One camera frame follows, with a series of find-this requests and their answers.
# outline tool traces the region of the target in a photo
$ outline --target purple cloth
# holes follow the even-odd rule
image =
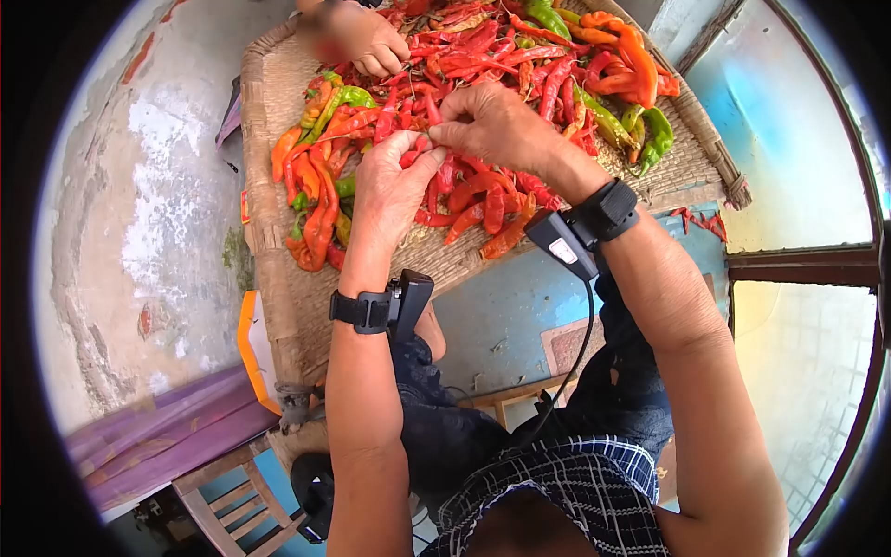
[[[278,422],[243,365],[103,416],[65,440],[99,512],[213,460]]]

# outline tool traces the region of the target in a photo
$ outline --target green chili pepper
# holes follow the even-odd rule
[[[297,214],[297,218],[294,219],[294,227],[290,229],[290,237],[294,240],[300,242],[303,240],[303,231],[300,229],[300,219],[307,213],[307,211],[300,211]]]
[[[315,143],[315,140],[319,138],[319,135],[322,134],[322,131],[325,129],[325,126],[328,125],[328,120],[331,119],[331,116],[334,115],[334,111],[343,104],[343,88],[337,89],[337,93],[332,94],[332,98],[329,100],[329,104],[327,105],[325,111],[319,115],[319,119],[315,121],[315,125],[313,126],[313,131],[309,132],[309,134],[303,138],[301,143]]]
[[[584,102],[584,105],[594,112],[594,121],[597,122],[597,133],[602,135],[603,139],[607,140],[607,143],[617,149],[622,149],[623,146],[640,149],[640,144],[635,142],[628,132],[625,131],[622,127],[622,122],[618,121],[618,118],[613,116],[612,112],[603,108],[599,102],[595,101],[578,84],[573,84],[572,86],[572,98],[575,102]]]
[[[554,11],[564,20],[573,23],[574,25],[582,25],[582,16],[578,15],[577,13],[570,12],[569,10],[564,10],[562,8],[554,8]]]
[[[340,240],[340,245],[346,248],[349,246],[349,231],[353,227],[353,221],[343,211],[340,211],[337,214],[337,220],[334,221],[334,226],[337,227],[335,234]]]
[[[557,33],[568,41],[572,40],[569,28],[563,22],[563,18],[551,8],[549,0],[526,0],[523,3],[526,13],[538,20],[546,29]]]
[[[365,91],[361,87],[351,85],[343,87],[343,96],[340,100],[349,104],[352,108],[364,106],[365,108],[372,109],[378,105],[374,99],[372,99],[371,93]]]
[[[340,198],[356,195],[356,174],[335,180],[334,189],[337,190],[337,196]]]
[[[643,112],[643,116],[650,121],[650,130],[653,132],[653,139],[647,142],[647,146],[643,148],[641,155],[641,173],[639,177],[643,177],[647,170],[656,166],[662,155],[671,149],[674,143],[674,130],[668,123],[668,118],[661,110],[655,106]]]
[[[343,211],[343,213],[347,215],[347,217],[353,218],[353,203],[355,202],[355,197],[341,197],[340,210]]]
[[[295,211],[301,211],[302,209],[306,209],[307,207],[309,207],[309,197],[307,197],[307,193],[298,193],[297,197],[294,198],[294,201],[292,201],[290,205],[294,208]]]
[[[331,81],[331,86],[334,87],[343,87],[343,78],[339,73],[334,71],[326,71],[322,74],[325,78],[325,81]]]
[[[535,40],[529,37],[517,35],[514,37],[513,42],[517,43],[517,48],[535,48]]]
[[[640,104],[632,104],[625,109],[625,114],[622,115],[622,127],[626,132],[631,133],[641,114],[643,114],[643,107]]]

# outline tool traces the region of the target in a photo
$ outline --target glass pane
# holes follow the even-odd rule
[[[876,298],[867,288],[740,281],[733,307],[740,369],[794,534],[854,423]]]
[[[881,440],[879,432],[882,422],[882,414],[887,412],[888,396],[891,395],[891,381],[888,379],[888,375],[889,362],[886,359],[885,367],[882,370],[882,376],[879,380],[879,391],[876,393],[876,399],[872,403],[870,419],[866,422],[866,431],[863,432],[863,439],[861,439],[860,445],[857,447],[857,452],[854,453],[854,459],[851,462],[851,466],[847,469],[845,477],[841,480],[841,485],[838,486],[838,491],[836,491],[830,499],[829,506],[823,511],[823,514],[820,516],[820,519],[817,520],[816,525],[813,527],[813,530],[811,530],[811,533],[807,535],[805,541],[798,547],[798,552],[802,555],[809,554],[813,549],[819,546],[820,538],[826,533],[827,528],[831,525],[835,517],[838,516],[838,513],[845,507],[846,499],[851,494],[854,487],[856,487],[863,471],[863,467],[866,465],[867,460],[872,453],[872,449],[876,447]]]
[[[870,158],[872,173],[876,177],[876,186],[879,188],[882,214],[885,218],[891,217],[891,211],[889,211],[889,207],[891,207],[891,171],[888,167],[887,151],[882,144],[879,127],[872,111],[867,106],[860,87],[854,81],[854,75],[835,43],[806,5],[799,0],[780,0],[780,4],[786,8],[789,15],[807,34],[807,38],[841,88],[842,97],[854,117],[854,123],[860,130],[863,144],[866,146],[866,152]]]
[[[686,76],[754,202],[724,211],[729,252],[869,242],[862,182],[829,92],[762,0]]]

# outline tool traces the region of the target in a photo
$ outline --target white label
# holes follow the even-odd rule
[[[548,251],[554,254],[554,257],[558,258],[563,263],[567,265],[572,265],[576,261],[578,261],[578,256],[576,253],[569,248],[569,244],[566,243],[566,240],[563,238],[558,238],[551,242],[551,245],[548,246]]]

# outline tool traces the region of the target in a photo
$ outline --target weathered wall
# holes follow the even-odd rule
[[[293,4],[190,0],[165,20],[172,4],[142,0],[113,34],[47,173],[34,303],[62,433],[239,360],[251,271],[232,242],[243,173],[224,159],[240,168],[241,146],[214,135],[242,50]]]

